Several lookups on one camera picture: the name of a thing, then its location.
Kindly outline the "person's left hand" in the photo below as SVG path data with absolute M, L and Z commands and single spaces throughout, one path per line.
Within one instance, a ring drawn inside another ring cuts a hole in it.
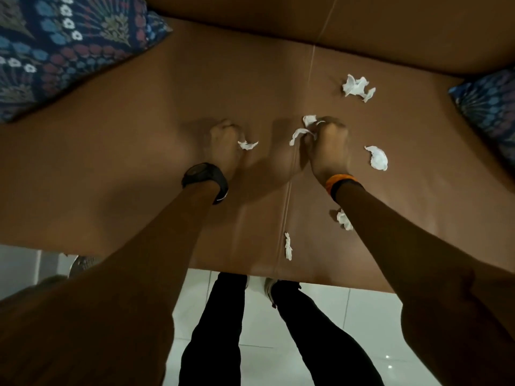
M 243 155 L 243 150 L 238 145 L 238 141 L 246 141 L 246 138 L 236 137 L 232 130 L 211 136 L 209 129 L 205 136 L 205 161 L 219 167 L 228 182 L 234 177 Z

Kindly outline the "person's right hand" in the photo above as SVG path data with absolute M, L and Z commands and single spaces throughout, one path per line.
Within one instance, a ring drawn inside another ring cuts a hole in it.
M 325 186 L 325 182 L 332 175 L 349 174 L 349 130 L 347 135 L 312 135 L 303 136 L 312 173 L 317 181 Z

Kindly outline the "long white tissue scrap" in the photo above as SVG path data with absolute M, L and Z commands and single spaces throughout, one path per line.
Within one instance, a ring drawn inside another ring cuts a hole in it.
M 290 139 L 289 141 L 289 146 L 294 146 L 295 145 L 295 142 L 296 140 L 302 136 L 302 135 L 306 135 L 306 134 L 309 134 L 309 135 L 312 135 L 312 138 L 313 140 L 316 140 L 317 139 L 317 134 L 314 133 L 313 131 L 307 129 L 307 128 L 299 128 L 299 129 L 296 129 L 292 135 L 292 138 Z

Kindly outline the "person's left forearm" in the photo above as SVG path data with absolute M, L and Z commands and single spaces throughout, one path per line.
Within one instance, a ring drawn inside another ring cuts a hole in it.
M 103 262 L 0 311 L 0 386 L 160 386 L 172 312 L 219 190 L 185 187 Z

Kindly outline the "person's right forearm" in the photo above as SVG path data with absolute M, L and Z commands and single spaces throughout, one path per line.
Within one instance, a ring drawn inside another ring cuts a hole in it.
M 402 302 L 403 337 L 442 386 L 515 386 L 515 274 L 426 232 L 355 182 L 336 200 Z

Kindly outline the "large crumpled white tissue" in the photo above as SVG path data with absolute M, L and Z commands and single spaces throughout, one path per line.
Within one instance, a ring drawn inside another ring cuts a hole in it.
M 365 77 L 356 79 L 351 74 L 347 75 L 346 82 L 342 85 L 344 97 L 358 96 L 364 103 L 368 102 L 376 93 L 376 88 L 369 88 L 370 82 Z

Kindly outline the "black wristwatch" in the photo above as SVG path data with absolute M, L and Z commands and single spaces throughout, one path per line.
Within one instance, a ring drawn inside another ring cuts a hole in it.
M 189 185 L 205 181 L 213 181 L 219 187 L 213 205 L 218 205 L 224 201 L 229 192 L 229 183 L 221 169 L 212 163 L 202 162 L 189 168 L 181 180 L 181 186 L 184 189 Z

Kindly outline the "orange and black wristband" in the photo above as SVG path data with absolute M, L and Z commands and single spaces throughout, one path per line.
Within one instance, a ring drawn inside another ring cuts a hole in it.
M 332 198 L 332 200 L 336 203 L 338 203 L 337 193 L 338 193 L 340 187 L 344 184 L 354 184 L 361 188 L 364 188 L 363 185 L 359 181 L 357 181 L 357 179 L 353 175 L 349 175 L 349 174 L 332 175 L 325 182 L 325 190 L 328 193 L 328 195 Z

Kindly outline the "oval crumpled white tissue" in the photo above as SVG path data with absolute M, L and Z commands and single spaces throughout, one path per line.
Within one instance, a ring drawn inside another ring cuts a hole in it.
M 377 146 L 367 146 L 364 147 L 364 149 L 371 155 L 370 165 L 372 168 L 380 171 L 386 171 L 388 169 L 388 158 L 381 148 Z

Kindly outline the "brown sofa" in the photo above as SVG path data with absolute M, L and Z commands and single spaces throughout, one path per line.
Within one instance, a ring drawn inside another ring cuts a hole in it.
M 288 145 L 304 115 L 330 115 L 350 128 L 351 173 L 371 194 L 515 272 L 515 171 L 447 93 L 515 64 L 515 0 L 145 1 L 173 29 L 163 41 L 0 125 L 0 244 L 111 254 L 177 196 L 209 128 L 230 118 L 259 144 L 190 266 L 393 292 Z M 368 102 L 344 97 L 348 74 L 377 89 Z

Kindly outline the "person's white shoe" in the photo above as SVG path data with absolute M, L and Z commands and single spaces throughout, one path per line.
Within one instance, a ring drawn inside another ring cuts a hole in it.
M 277 309 L 277 304 L 273 298 L 273 288 L 274 285 L 276 285 L 278 282 L 280 282 L 280 279 L 272 279 L 272 278 L 266 278 L 265 284 L 264 284 L 264 291 L 267 298 L 270 300 L 272 307 L 274 309 Z

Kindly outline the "large blue floral cushion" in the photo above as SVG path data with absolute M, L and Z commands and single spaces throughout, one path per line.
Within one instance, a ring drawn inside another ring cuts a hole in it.
M 145 0 L 0 0 L 0 124 L 171 31 Z

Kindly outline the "grey textured object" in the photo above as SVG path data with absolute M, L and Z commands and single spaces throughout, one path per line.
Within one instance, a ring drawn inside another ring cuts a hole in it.
M 90 269 L 93 266 L 98 265 L 102 262 L 101 258 L 93 257 L 93 256 L 81 256 L 81 255 L 73 255 L 73 262 L 69 268 L 68 278 L 72 278 L 87 269 Z

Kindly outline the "person's black trousers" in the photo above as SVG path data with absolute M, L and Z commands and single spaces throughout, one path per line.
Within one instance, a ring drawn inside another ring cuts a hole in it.
M 239 347 L 247 275 L 220 272 L 185 348 L 179 386 L 241 386 Z M 334 324 L 299 283 L 280 280 L 273 288 L 277 311 L 310 371 L 315 386 L 384 386 L 372 360 Z

